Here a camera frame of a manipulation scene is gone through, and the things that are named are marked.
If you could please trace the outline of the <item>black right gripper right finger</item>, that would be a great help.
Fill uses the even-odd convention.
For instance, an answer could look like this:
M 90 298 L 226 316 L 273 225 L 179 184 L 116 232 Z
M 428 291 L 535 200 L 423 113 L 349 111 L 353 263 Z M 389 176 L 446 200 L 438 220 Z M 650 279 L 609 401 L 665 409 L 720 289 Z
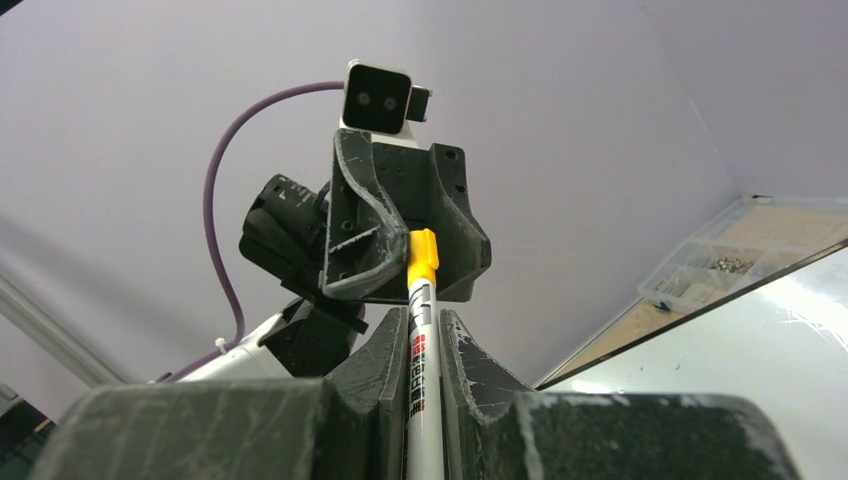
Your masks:
M 449 477 L 510 479 L 522 449 L 516 394 L 533 388 L 482 348 L 456 311 L 441 311 L 440 334 Z

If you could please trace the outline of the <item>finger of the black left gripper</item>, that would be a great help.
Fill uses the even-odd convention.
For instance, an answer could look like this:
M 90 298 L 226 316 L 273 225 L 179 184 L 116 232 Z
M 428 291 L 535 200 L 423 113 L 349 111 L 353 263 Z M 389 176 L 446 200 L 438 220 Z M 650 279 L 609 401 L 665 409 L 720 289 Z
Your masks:
M 437 240 L 437 295 L 443 302 L 466 303 L 475 282 L 491 267 L 492 243 L 472 212 L 464 150 L 434 143 L 428 161 L 427 227 Z
M 376 168 L 372 136 L 333 137 L 322 293 L 338 300 L 404 300 L 408 229 Z

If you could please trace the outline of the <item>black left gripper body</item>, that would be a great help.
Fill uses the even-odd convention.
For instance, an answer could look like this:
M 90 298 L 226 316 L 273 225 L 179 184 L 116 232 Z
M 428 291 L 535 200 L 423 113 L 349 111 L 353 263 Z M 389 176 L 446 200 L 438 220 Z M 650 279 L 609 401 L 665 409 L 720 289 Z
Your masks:
M 386 201 L 394 208 L 389 221 L 381 221 L 385 229 L 403 223 L 408 230 L 427 228 L 438 232 L 435 222 L 435 179 L 432 153 L 435 143 L 426 149 L 373 143 L 375 172 L 385 191 Z

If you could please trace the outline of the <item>white marker pen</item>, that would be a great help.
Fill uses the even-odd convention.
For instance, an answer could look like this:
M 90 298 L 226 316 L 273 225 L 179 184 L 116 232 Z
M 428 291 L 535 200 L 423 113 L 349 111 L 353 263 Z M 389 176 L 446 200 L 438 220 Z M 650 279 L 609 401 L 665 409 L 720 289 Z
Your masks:
M 406 477 L 443 479 L 441 365 L 435 286 L 415 280 L 408 302 L 408 405 Z

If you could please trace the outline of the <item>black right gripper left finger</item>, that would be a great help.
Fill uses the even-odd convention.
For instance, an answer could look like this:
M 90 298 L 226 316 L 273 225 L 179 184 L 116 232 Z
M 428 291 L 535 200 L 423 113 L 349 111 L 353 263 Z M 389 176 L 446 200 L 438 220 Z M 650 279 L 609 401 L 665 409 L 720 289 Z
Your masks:
M 371 337 L 327 377 L 327 479 L 401 479 L 406 428 L 407 309 L 386 312 Z

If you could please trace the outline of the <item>yellow marker cap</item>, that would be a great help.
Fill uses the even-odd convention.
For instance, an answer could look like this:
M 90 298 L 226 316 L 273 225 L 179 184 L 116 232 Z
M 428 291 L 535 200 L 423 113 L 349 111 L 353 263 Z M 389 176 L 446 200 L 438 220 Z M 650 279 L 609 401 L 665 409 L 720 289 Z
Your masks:
M 439 256 L 435 233 L 427 228 L 411 231 L 409 235 L 407 286 L 411 287 L 421 279 L 435 285 L 438 268 Z

